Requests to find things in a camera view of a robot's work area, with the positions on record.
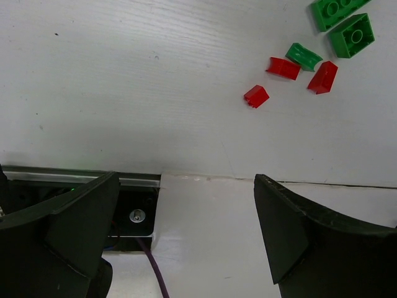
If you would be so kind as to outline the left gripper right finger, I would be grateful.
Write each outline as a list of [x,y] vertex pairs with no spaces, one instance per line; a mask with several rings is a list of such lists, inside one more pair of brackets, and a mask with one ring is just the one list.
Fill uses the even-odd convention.
[[282,297],[395,297],[396,229],[336,212],[266,175],[254,200]]

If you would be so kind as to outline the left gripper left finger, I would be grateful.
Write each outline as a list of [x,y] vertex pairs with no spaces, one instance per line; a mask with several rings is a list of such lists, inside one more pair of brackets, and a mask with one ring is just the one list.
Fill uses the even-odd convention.
[[1,297],[106,297],[118,174],[1,217]]

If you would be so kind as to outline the tiny red lego brick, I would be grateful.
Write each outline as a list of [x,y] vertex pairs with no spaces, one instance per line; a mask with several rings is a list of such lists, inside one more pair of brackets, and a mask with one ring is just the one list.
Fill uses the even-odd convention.
[[270,98],[269,94],[263,86],[255,85],[250,89],[244,96],[243,99],[246,101],[248,106],[257,109],[263,103]]

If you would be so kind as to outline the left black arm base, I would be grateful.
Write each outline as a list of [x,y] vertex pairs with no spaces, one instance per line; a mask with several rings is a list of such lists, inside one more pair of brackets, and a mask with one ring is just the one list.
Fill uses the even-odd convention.
[[[9,181],[12,203],[30,207],[72,191],[104,174],[103,171],[3,166]],[[151,247],[160,190],[160,175],[118,173],[120,191],[105,251],[140,251],[136,241]]]

